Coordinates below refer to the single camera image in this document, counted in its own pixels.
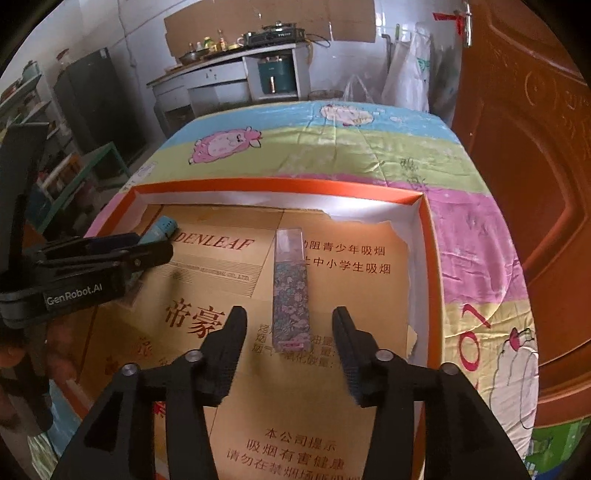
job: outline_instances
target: refrigerator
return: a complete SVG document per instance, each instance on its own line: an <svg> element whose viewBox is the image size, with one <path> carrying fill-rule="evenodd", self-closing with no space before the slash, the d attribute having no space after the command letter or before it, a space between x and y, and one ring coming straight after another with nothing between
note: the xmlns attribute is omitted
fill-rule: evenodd
<svg viewBox="0 0 591 480"><path fill-rule="evenodd" d="M54 92L81 154L113 142L129 165L142 153L145 138L107 48L66 67ZM102 179L119 171L114 159L105 159L95 167Z"/></svg>

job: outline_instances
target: clear plastic case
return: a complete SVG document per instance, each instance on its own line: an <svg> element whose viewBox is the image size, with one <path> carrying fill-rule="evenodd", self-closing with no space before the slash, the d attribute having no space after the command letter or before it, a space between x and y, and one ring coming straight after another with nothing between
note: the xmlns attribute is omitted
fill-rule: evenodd
<svg viewBox="0 0 591 480"><path fill-rule="evenodd" d="M300 228L275 234L272 335L277 352L310 349L308 275Z"/></svg>

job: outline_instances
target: cartoon tablecloth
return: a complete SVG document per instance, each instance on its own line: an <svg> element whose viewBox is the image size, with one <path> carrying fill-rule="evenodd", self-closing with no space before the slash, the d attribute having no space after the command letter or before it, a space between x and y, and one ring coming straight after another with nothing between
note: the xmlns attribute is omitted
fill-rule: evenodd
<svg viewBox="0 0 591 480"><path fill-rule="evenodd" d="M458 364L525 456L538 354L525 281L503 217L454 133L438 117L367 103L253 106L194 120L133 185L229 177L299 177L424 192L440 251L444 359Z"/></svg>

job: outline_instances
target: screw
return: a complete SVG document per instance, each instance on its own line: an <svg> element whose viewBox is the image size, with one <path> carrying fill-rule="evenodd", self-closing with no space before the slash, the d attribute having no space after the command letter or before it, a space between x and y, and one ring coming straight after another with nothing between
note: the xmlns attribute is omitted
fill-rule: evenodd
<svg viewBox="0 0 591 480"><path fill-rule="evenodd" d="M190 363L199 362L203 358L201 350L189 350L185 353L185 360Z"/></svg>
<svg viewBox="0 0 591 480"><path fill-rule="evenodd" d="M121 368L121 371L126 377L131 377L138 372L138 366L136 364L127 364Z"/></svg>
<svg viewBox="0 0 591 480"><path fill-rule="evenodd" d="M381 362L389 362L394 358L394 354L390 350L378 350L375 352L375 357Z"/></svg>
<svg viewBox="0 0 591 480"><path fill-rule="evenodd" d="M451 362L445 362L439 368L448 375L457 375L458 373L460 373L460 369L457 367L457 365Z"/></svg>

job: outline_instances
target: wooden door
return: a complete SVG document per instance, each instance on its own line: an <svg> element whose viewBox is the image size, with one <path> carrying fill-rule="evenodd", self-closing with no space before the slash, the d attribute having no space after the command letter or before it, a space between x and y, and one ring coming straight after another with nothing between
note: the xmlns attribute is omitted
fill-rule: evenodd
<svg viewBox="0 0 591 480"><path fill-rule="evenodd" d="M524 269L540 353L537 424L591 414L591 95L521 0L470 0L453 130Z"/></svg>

